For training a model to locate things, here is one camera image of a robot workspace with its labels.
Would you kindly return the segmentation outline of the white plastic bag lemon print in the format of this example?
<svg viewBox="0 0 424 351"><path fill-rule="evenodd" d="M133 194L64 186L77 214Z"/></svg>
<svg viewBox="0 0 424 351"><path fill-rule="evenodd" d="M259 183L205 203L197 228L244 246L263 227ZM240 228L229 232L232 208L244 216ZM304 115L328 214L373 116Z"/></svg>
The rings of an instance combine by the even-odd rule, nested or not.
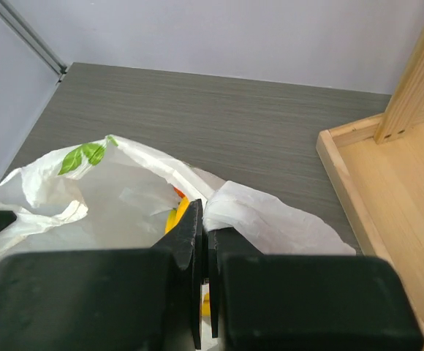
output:
<svg viewBox="0 0 424 351"><path fill-rule="evenodd" d="M17 216L0 232L0 262L35 252L147 249L166 235L181 201L173 187L202 204L202 284L204 236L213 230L234 229L265 254L355 253L318 216L108 135L51 151L0 182L0 211Z"/></svg>

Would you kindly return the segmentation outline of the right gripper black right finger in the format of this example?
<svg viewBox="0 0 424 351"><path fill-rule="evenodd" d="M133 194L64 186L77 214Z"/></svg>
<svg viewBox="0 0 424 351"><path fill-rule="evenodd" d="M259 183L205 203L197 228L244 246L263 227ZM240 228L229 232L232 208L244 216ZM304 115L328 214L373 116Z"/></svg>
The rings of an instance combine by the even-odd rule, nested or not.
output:
<svg viewBox="0 0 424 351"><path fill-rule="evenodd" d="M263 254L236 230L208 234L211 333L221 350L421 350L389 262Z"/></svg>

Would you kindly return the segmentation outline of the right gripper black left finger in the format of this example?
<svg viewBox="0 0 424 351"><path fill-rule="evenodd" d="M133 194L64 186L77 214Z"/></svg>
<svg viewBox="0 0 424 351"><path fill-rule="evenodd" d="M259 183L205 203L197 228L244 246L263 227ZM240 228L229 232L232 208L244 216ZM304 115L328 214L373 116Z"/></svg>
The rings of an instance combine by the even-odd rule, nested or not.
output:
<svg viewBox="0 0 424 351"><path fill-rule="evenodd" d="M0 262L0 350L198 350L202 204L147 249Z"/></svg>

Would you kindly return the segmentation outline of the yellow banana bunch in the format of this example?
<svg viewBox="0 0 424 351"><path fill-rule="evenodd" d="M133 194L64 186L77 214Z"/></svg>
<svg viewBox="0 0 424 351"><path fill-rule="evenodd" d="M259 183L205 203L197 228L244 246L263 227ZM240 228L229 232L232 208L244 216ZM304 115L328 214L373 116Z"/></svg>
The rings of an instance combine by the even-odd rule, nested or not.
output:
<svg viewBox="0 0 424 351"><path fill-rule="evenodd" d="M184 196L181 198L178 207L170 211L166 221L164 234L168 234L180 222L188 207L189 199Z"/></svg>

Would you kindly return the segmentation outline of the orange persimmon fruit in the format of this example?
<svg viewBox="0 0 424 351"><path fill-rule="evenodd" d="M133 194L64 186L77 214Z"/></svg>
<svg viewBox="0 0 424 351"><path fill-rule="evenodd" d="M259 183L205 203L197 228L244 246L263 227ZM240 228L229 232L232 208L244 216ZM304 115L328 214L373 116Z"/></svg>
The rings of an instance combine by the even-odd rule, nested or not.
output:
<svg viewBox="0 0 424 351"><path fill-rule="evenodd" d="M175 192L178 194L179 197L181 197L181 198L185 197L185 194L181 190L179 190L176 187L173 187L173 188L174 188Z"/></svg>

